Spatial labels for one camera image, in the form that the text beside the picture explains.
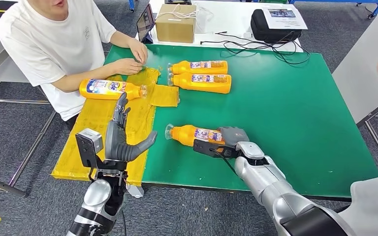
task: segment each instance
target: white t-shirt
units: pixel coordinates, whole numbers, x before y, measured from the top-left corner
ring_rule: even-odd
[[[53,21],[36,12],[27,0],[10,7],[0,19],[0,41],[32,86],[41,86],[63,120],[78,114],[85,98],[63,92],[51,83],[65,75],[101,67],[102,43],[116,31],[93,0],[68,0],[69,15]]]

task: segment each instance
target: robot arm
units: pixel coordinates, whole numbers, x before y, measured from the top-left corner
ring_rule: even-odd
[[[91,168],[92,184],[68,236],[104,236],[112,231],[124,202],[127,162],[135,160],[156,141],[157,132],[153,131],[137,145],[126,143],[126,118],[130,111],[130,108],[125,110],[127,102],[126,93],[123,93],[115,106],[113,119],[108,123],[103,162],[96,155],[103,149],[102,136],[91,129],[76,134],[82,164]],[[93,169],[96,169],[95,179],[91,178]]]
[[[222,157],[236,158],[236,174],[266,208],[280,236],[356,235],[337,213],[298,194],[275,162],[249,141],[244,130],[222,127],[220,131],[226,146],[195,140],[193,149],[212,156],[220,153]]]

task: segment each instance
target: orange bottle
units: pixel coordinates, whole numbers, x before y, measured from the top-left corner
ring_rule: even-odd
[[[180,75],[169,74],[168,84],[169,86],[176,85],[189,90],[229,93],[231,90],[231,76],[191,74],[187,72]]]
[[[196,128],[190,124],[181,127],[175,127],[172,124],[168,124],[164,135],[166,139],[174,139],[181,144],[190,147],[193,147],[193,141],[195,139],[225,145],[221,132],[211,129]]]
[[[91,99],[118,100],[123,92],[126,92],[128,100],[147,97],[145,85],[136,86],[132,83],[110,80],[83,80],[79,91],[82,96]]]
[[[169,63],[169,72],[175,75],[185,72],[193,74],[227,74],[228,63],[224,60],[210,60],[210,61],[181,61],[177,64]]]

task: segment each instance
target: bottle cap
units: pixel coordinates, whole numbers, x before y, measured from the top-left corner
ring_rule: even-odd
[[[167,74],[167,85],[169,86],[173,86],[173,74],[172,73],[169,73]]]
[[[147,86],[146,85],[142,85],[140,86],[140,97],[141,98],[147,98]]]
[[[172,137],[173,137],[173,134],[172,134],[173,127],[174,127],[174,126],[173,126],[172,124],[168,124],[168,125],[166,126],[166,130],[165,130],[165,132],[164,132],[164,137],[165,137],[167,140],[172,139]]]

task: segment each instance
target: gray carpet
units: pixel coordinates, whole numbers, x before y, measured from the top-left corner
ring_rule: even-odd
[[[135,21],[148,1],[136,2],[133,14],[125,0],[96,2],[118,30],[134,36]],[[302,45],[322,53],[331,71],[370,24],[364,5],[298,2],[296,6],[309,27],[300,39]],[[16,83],[1,83],[0,98],[43,99],[30,85]],[[0,104],[0,180],[9,181],[51,111],[49,106]],[[378,132],[378,118],[373,124]],[[376,144],[365,127],[360,131],[378,166]],[[19,188],[28,189],[29,197],[19,199],[0,191],[0,236],[65,235],[89,185],[49,175],[67,137],[68,129],[56,116],[17,183]],[[331,208],[344,205],[318,203]],[[128,198],[125,215],[129,236],[276,235],[265,209],[250,193],[149,187],[143,198]],[[118,223],[112,235],[122,233]]]

